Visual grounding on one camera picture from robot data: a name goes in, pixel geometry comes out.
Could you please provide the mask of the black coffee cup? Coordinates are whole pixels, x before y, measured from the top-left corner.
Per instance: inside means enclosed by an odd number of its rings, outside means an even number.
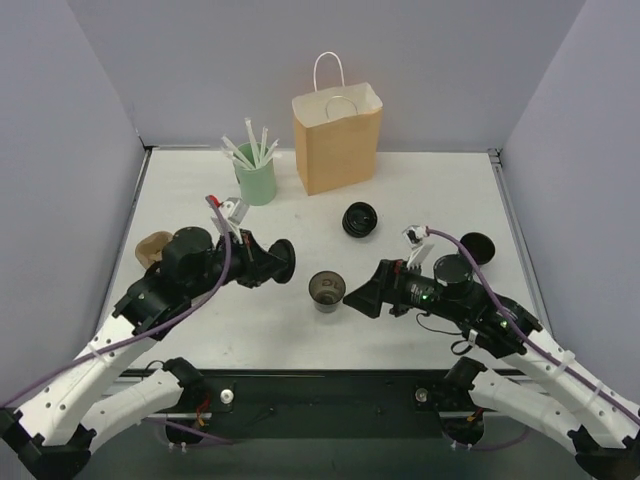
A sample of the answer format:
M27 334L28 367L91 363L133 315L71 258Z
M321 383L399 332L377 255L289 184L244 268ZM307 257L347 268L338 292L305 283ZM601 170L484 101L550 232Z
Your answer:
M314 307L321 313L334 312L346 293L346 283L334 271L319 271L308 283L309 295Z
M483 233L469 232L461 237L460 242L480 267L487 265L496 255L494 242Z

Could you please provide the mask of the black cup lid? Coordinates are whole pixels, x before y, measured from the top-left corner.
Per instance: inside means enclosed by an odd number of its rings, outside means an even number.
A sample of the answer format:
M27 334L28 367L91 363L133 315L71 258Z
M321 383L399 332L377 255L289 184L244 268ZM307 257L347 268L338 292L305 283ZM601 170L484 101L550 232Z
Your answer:
M273 280L278 284L288 283L293 277L296 267L293 244L287 239L279 239L271 245L269 252L284 262L284 267L273 276Z

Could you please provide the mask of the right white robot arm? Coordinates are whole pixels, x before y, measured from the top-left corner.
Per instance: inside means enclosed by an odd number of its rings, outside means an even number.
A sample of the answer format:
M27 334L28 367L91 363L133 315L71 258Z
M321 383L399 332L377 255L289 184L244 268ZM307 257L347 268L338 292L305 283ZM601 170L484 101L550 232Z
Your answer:
M443 384L450 405L473 402L545 434L594 479L638 478L638 404L590 374L528 310L493 293L471 255L441 257L430 277L406 261L383 260L343 302L370 318L388 304L395 317L417 309L452 322L471 347L516 368L539 388L523 387L463 356Z

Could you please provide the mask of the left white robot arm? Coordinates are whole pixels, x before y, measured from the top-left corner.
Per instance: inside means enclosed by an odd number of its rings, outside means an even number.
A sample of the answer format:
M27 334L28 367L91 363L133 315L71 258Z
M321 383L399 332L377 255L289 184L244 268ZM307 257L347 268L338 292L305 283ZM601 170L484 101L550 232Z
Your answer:
M102 395L166 337L196 298L229 282L246 288L269 280L284 284L295 265L294 247L286 239L263 249L249 230L218 241L200 227L178 230L116 303L76 364L21 406L2 409L2 440L35 478L72 479L100 446L141 419L173 407L199 407L209 390L200 371L182 357L163 361L115 395Z

